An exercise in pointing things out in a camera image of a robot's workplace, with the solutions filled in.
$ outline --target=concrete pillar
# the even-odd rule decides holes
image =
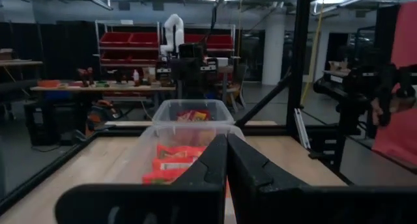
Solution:
[[[266,19],[262,85],[276,85],[281,79],[285,38],[285,15],[273,14]]]

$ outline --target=snack package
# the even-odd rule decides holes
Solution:
[[[142,176],[143,184],[170,184],[181,176],[187,169],[167,169],[153,171]]]
[[[210,112],[208,110],[189,110],[181,112],[177,115],[179,122],[195,122],[209,120]]]
[[[156,146],[156,153],[158,154],[158,159],[164,158],[186,158],[186,157],[195,157],[198,158],[202,155],[206,147],[191,147],[191,146],[177,146],[177,147],[167,147],[158,144]]]
[[[152,170],[157,171],[167,169],[188,169],[196,160],[196,157],[164,159],[156,158],[152,161]]]

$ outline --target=orange object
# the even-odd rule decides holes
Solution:
[[[181,176],[187,169],[167,169],[153,171],[142,176],[143,184],[170,184]]]
[[[156,153],[158,154],[158,159],[186,158],[186,157],[198,158],[205,149],[206,147],[191,147],[191,146],[167,147],[163,145],[157,145]]]
[[[188,169],[195,160],[197,160],[196,157],[164,159],[156,158],[152,161],[152,170],[159,171],[168,169]]]
[[[38,87],[54,88],[58,87],[61,82],[59,80],[40,80],[38,81]]]

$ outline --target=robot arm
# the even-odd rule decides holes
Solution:
[[[177,14],[172,14],[164,23],[166,45],[161,45],[161,54],[167,56],[169,52],[178,52],[179,45],[184,43],[184,22]]]

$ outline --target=box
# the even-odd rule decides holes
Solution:
[[[189,120],[183,117],[187,113],[190,113]],[[166,100],[162,102],[152,119],[155,125],[233,124],[234,122],[226,105],[219,100]]]
[[[138,139],[137,147],[122,155],[126,159],[124,167],[116,176],[116,181],[129,184],[171,183],[198,159],[217,135],[229,133],[234,133],[244,140],[242,131],[236,126],[150,126]],[[173,179],[161,181],[155,177],[154,182],[150,183],[149,175],[161,171],[172,172]]]

